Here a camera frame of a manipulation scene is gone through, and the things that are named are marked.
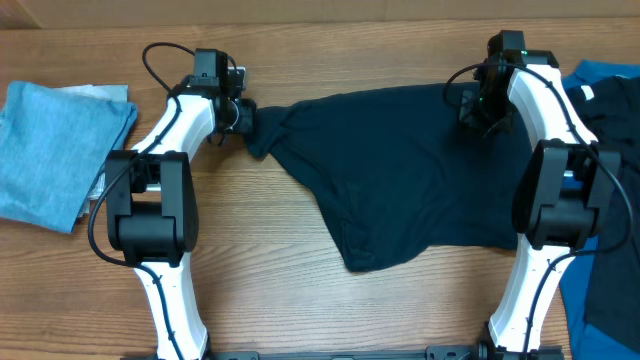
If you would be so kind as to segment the dark navy t-shirt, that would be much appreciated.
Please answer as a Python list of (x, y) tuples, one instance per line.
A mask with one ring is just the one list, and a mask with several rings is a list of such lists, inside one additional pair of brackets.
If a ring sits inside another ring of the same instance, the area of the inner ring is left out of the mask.
[(382, 270), (434, 245), (512, 250), (524, 124), (482, 135), (446, 104), (465, 85), (384, 88), (257, 112), (245, 142), (314, 195), (346, 268)]

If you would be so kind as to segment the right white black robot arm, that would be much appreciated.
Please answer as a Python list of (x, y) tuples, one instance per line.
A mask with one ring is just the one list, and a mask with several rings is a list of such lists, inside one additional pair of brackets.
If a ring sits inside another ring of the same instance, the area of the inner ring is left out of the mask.
[(568, 265), (589, 255), (586, 241), (623, 189), (621, 157), (582, 124), (551, 52), (497, 50), (470, 69), (480, 86), (462, 96), (461, 121), (491, 133), (518, 114), (533, 150), (512, 204), (516, 260), (476, 356), (560, 359), (560, 348), (541, 345), (542, 325)]

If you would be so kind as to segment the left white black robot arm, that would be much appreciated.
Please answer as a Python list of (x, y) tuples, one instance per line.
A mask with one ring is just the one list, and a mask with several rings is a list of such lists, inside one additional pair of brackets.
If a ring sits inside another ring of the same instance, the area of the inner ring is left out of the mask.
[(205, 138), (248, 134), (255, 103), (243, 97), (246, 70), (189, 76), (167, 99), (151, 132), (109, 153), (108, 238), (143, 284), (157, 334), (157, 359), (209, 359), (191, 275), (199, 216), (190, 162)]

